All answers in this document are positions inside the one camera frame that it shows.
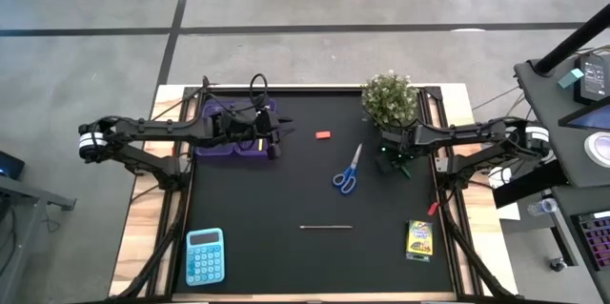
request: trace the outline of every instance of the monitor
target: monitor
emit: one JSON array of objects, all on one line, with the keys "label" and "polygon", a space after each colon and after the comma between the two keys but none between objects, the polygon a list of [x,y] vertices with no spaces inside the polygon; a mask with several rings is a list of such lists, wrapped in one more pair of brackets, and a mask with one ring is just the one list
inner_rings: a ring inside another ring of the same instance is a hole
[{"label": "monitor", "polygon": [[559,120],[559,126],[610,132],[610,96],[566,115]]}]

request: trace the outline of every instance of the purple tray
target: purple tray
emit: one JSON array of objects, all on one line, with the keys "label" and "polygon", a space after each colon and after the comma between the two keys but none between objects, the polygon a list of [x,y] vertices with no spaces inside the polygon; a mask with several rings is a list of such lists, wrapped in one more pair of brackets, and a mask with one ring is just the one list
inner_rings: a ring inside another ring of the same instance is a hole
[{"label": "purple tray", "polygon": [[[234,105],[235,103],[242,103],[245,100],[221,100],[220,103],[225,107],[229,107]],[[273,112],[277,110],[277,105],[273,99],[269,100],[269,109]],[[223,110],[220,105],[215,102],[208,102],[203,107],[203,112],[201,113],[202,117],[209,117],[211,114],[217,113]],[[252,147],[248,150],[244,150],[244,148],[250,147],[252,144],[251,141],[241,142],[240,146],[237,143],[227,143],[226,145],[216,146],[214,148],[195,148],[194,152],[199,156],[227,156],[236,152],[242,156],[262,156],[267,155],[267,140],[258,139],[253,144]]]}]

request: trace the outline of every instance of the green plant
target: green plant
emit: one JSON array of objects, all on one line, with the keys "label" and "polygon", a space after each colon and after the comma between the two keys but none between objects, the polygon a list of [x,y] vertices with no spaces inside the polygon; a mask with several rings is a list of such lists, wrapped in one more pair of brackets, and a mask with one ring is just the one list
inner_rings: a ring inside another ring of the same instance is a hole
[{"label": "green plant", "polygon": [[362,86],[362,106],[378,125],[406,126],[417,110],[417,90],[409,84],[409,76],[392,71],[375,75]]}]

